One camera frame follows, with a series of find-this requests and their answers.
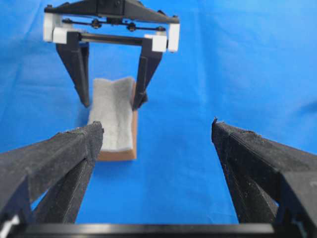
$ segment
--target screw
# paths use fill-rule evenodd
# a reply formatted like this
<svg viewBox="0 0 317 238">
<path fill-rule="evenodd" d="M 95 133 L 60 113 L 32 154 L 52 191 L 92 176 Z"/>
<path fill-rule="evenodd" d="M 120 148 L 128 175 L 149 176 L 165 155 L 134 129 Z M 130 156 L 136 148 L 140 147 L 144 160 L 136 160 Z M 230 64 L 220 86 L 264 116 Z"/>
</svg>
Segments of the screw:
<svg viewBox="0 0 317 238">
<path fill-rule="evenodd" d="M 117 7 L 121 4 L 120 0 L 116 1 L 115 4 L 114 4 L 114 7 Z"/>
</svg>

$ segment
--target white plastic block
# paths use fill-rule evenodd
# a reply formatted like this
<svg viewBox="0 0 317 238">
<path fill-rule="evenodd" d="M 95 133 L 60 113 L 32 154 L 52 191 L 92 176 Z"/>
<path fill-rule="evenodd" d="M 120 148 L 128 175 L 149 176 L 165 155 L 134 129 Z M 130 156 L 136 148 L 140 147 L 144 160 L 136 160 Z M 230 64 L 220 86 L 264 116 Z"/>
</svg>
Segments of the white plastic block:
<svg viewBox="0 0 317 238">
<path fill-rule="evenodd" d="M 53 31 L 55 27 L 62 26 L 62 17 L 59 14 L 44 13 L 43 40 L 46 42 L 53 41 Z"/>
<path fill-rule="evenodd" d="M 167 36 L 161 35 L 144 35 L 145 38 L 152 39 L 152 51 L 166 52 Z"/>
<path fill-rule="evenodd" d="M 168 50 L 170 52 L 178 51 L 180 24 L 170 24 L 168 32 Z"/>
<path fill-rule="evenodd" d="M 53 42 L 57 44 L 67 44 L 67 33 L 71 31 L 82 32 L 82 30 L 75 28 L 55 27 L 53 32 Z"/>
</svg>

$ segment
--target blue surface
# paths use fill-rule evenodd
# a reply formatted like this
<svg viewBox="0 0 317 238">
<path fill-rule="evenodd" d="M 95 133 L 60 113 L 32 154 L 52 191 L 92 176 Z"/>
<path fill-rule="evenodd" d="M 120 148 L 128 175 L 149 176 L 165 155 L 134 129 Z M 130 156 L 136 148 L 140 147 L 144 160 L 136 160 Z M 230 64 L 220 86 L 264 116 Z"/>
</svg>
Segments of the blue surface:
<svg viewBox="0 0 317 238">
<path fill-rule="evenodd" d="M 62 2 L 0 2 L 0 151 L 87 123 L 54 45 L 42 41 L 43 8 Z M 179 52 L 164 55 L 139 110 L 138 160 L 97 164 L 77 222 L 236 223 L 211 122 L 317 153 L 317 2 L 142 2 L 180 16 Z M 90 81 L 136 76 L 139 52 L 92 44 Z"/>
</svg>

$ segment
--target metal rod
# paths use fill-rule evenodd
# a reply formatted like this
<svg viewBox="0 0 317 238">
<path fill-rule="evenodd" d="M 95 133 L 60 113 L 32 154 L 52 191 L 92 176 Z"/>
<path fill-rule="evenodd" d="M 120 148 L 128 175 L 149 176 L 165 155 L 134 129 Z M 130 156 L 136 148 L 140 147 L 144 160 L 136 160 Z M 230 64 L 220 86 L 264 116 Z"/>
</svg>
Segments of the metal rod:
<svg viewBox="0 0 317 238">
<path fill-rule="evenodd" d="M 80 40 L 84 42 L 98 42 L 98 43 L 131 45 L 131 46 L 142 46 L 143 38 L 81 33 Z"/>
</svg>

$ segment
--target blue fabric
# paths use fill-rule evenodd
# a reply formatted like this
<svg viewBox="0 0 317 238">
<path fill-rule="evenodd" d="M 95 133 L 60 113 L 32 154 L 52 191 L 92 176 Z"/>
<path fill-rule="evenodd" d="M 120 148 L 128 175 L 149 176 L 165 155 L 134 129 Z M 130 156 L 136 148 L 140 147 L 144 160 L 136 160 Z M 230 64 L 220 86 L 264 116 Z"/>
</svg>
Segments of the blue fabric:
<svg viewBox="0 0 317 238">
<path fill-rule="evenodd" d="M 97 163 L 77 222 L 236 223 L 211 122 L 317 152 L 317 2 L 142 2 L 179 15 L 179 52 L 163 56 L 139 110 L 138 160 Z M 0 2 L 2 152 L 88 120 L 54 45 L 42 41 L 48 3 L 63 1 Z M 136 76 L 139 53 L 91 44 L 90 83 Z"/>
</svg>

